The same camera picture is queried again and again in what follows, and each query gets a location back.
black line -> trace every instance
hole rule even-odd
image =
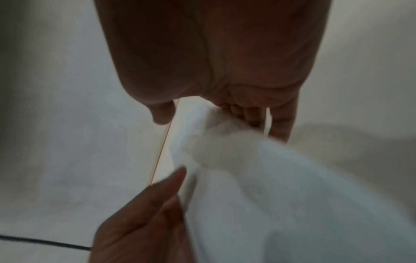
[[[53,246],[53,247],[64,247],[64,248],[84,250],[84,251],[91,251],[90,247],[60,243],[60,242],[49,241],[49,240],[27,238],[27,237],[12,237],[12,236],[6,236],[6,235],[1,235],[0,234],[0,240],[10,241],[10,242],[31,243],[31,244],[38,244],[38,245],[45,245],[45,246]]]

white fabric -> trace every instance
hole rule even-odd
[[[171,145],[197,262],[416,262],[396,204],[207,104]]]

white tile floor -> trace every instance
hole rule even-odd
[[[290,141],[413,210],[415,15],[414,0],[334,1]],[[149,182],[165,129],[122,91],[92,1],[5,0],[0,17],[0,233],[88,246]],[[5,242],[0,255],[87,258]]]

skin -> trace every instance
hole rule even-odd
[[[124,89],[159,124],[201,96],[287,141],[330,0],[96,0]]]
[[[186,169],[141,192],[95,234],[89,263],[194,262],[177,196]]]

hand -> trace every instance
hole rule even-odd
[[[181,168],[146,188],[107,219],[95,234],[89,263],[191,263],[177,192]]]
[[[330,0],[95,0],[126,91],[159,124],[201,96],[286,141]]]

